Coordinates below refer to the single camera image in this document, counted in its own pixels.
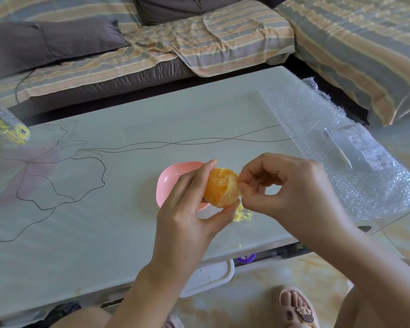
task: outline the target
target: plastic bowl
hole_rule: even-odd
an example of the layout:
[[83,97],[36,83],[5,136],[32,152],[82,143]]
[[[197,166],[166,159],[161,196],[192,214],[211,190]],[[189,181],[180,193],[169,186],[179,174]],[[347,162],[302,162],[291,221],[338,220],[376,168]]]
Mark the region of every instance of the plastic bowl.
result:
[[[159,207],[164,204],[164,201],[169,196],[178,178],[192,170],[199,169],[204,163],[199,161],[182,162],[174,164],[166,168],[158,179],[156,186],[156,203]],[[201,211],[208,207],[209,204],[201,203],[197,207],[197,211]]]

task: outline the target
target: gray pillow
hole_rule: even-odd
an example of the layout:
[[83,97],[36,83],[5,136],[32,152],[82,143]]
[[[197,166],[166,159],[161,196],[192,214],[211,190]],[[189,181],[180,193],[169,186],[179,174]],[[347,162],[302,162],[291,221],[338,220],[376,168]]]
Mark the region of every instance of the gray pillow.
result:
[[0,23],[0,79],[126,46],[117,21],[104,18]]
[[158,25],[199,16],[241,0],[134,0],[143,25]]

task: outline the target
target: peeled orange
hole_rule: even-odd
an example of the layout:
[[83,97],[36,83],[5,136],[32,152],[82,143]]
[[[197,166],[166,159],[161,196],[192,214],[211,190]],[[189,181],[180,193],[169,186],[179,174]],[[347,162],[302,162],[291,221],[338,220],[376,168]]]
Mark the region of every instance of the peeled orange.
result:
[[213,169],[208,177],[204,199],[215,207],[224,208],[235,203],[240,196],[238,176],[226,168]]

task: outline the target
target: forearm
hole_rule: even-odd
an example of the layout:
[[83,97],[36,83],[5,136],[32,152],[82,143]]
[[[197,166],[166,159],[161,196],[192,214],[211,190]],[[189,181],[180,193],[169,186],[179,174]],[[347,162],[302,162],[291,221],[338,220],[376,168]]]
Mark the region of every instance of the forearm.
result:
[[161,328],[184,285],[155,276],[146,266],[105,328]]
[[347,276],[388,327],[410,326],[410,267],[355,228],[313,248]]

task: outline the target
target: pen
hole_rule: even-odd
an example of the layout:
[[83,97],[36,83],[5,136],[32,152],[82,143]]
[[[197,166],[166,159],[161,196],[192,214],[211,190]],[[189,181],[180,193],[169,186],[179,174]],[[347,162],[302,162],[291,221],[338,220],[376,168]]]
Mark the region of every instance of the pen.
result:
[[343,160],[345,165],[347,165],[351,170],[352,170],[352,164],[350,160],[346,157],[346,155],[343,153],[342,149],[339,147],[339,145],[336,143],[334,138],[331,136],[330,132],[328,131],[327,128],[323,128],[323,134],[325,137],[331,141],[334,144],[334,147],[336,148],[337,152],[339,153],[340,158]]

